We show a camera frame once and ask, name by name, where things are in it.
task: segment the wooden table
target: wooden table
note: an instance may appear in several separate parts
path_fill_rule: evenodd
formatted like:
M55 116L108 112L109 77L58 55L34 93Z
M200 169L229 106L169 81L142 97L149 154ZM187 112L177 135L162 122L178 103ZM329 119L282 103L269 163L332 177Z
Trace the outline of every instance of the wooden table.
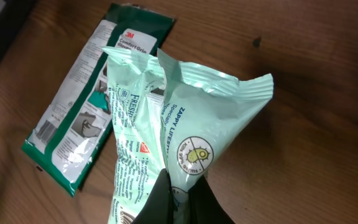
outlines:
M210 170L236 223L358 223L358 1L137 3L177 17L175 58L273 74L273 100ZM20 147L109 4L40 0L0 64L0 223L107 223L114 136L74 198Z

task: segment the mint green wrapper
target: mint green wrapper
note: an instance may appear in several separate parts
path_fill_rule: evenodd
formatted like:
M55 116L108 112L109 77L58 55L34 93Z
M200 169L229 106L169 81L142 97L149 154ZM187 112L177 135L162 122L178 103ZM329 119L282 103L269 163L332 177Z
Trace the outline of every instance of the mint green wrapper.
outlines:
M117 176L120 178L122 167L125 170L137 163L134 157L153 161L147 167L132 166L135 173L141 169L148 175L142 195L151 192L160 170L167 168L174 194L175 223L188 223L187 192L272 98L272 76L243 82L212 68L177 61L161 50L158 50L158 58L113 47L103 50L109 54L111 104L117 105L112 111L124 114L121 117L112 114L114 131L118 130L117 142L125 142L125 138L133 136L137 141L145 142L150 151L141 154L118 149L117 166L121 169L116 170L110 216L110 220L116 222L109 223L118 223L122 211L136 217L147 200L148 194L135 203L117 192ZM165 89L163 96L155 94L157 88ZM128 100L120 98L122 92L125 96L137 96L137 103L133 105L135 112ZM126 123L126 120L135 128L120 128L120 123ZM132 187L131 192L140 194L138 187Z

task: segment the wet wipes packet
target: wet wipes packet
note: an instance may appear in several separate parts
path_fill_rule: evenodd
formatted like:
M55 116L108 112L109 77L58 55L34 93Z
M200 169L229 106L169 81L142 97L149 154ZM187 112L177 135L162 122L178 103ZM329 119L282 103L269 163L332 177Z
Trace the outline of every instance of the wet wipes packet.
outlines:
M155 54L173 19L112 4L22 149L74 196L112 128L107 54L115 46Z
M109 224L133 221L164 167L175 223L188 223L187 192L272 98L272 76L243 82L161 50L103 50L119 156Z

